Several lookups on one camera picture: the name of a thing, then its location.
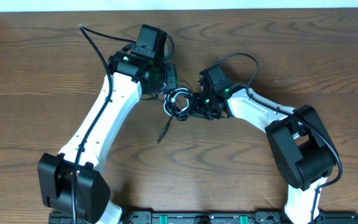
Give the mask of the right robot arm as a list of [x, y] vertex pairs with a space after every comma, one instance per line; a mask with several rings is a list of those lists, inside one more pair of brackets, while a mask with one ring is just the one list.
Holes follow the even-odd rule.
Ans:
[[245, 83], [233, 83], [217, 63], [201, 71], [199, 84], [196, 115], [218, 119], [227, 113], [265, 133], [277, 169], [288, 184], [285, 219], [314, 223], [322, 188], [336, 183], [342, 174], [337, 150], [316, 110], [270, 101]]

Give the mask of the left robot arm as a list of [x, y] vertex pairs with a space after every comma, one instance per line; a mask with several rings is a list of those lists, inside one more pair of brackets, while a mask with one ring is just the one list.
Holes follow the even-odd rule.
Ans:
[[109, 150], [125, 118], [143, 95], [154, 99], [175, 89], [175, 50], [165, 31], [142, 25], [137, 40], [109, 59], [99, 95], [73, 137], [56, 155], [37, 164], [42, 202], [53, 209], [49, 223], [120, 223], [123, 209], [111, 201], [103, 178]]

